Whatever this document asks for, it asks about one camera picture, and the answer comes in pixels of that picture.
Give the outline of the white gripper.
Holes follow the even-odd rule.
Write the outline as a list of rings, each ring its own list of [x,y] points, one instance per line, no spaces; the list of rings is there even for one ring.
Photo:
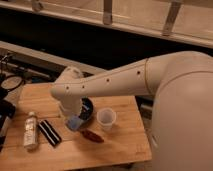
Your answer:
[[[82,110],[82,100],[79,98],[71,98],[67,101],[61,101],[59,103],[60,115],[64,119],[77,115],[79,116]]]

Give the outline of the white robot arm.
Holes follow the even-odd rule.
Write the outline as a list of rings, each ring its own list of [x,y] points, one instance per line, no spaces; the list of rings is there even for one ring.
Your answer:
[[[153,171],[213,171],[213,57],[196,51],[160,55],[84,78],[66,68],[51,87],[64,115],[84,97],[150,95]]]

